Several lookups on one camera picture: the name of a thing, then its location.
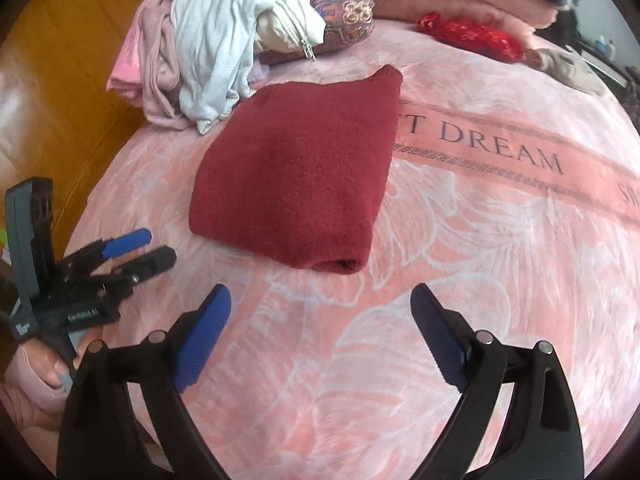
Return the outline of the pink sleeved left forearm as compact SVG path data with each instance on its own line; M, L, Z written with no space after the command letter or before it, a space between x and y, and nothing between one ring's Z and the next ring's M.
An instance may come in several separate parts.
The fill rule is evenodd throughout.
M1 405L17 428L55 427L60 422L66 398L64 387L52 390L36 383L17 348L1 378Z

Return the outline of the person's left hand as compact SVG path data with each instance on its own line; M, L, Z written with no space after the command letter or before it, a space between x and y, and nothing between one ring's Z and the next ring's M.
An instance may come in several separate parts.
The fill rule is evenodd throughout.
M69 366L53 349L40 339L34 338L20 344L18 348L24 356L26 370L36 378L36 383L45 385L52 390L60 390L72 370L78 370L90 344L101 339L102 328L93 327L81 333L73 333L76 342L76 356L73 365Z

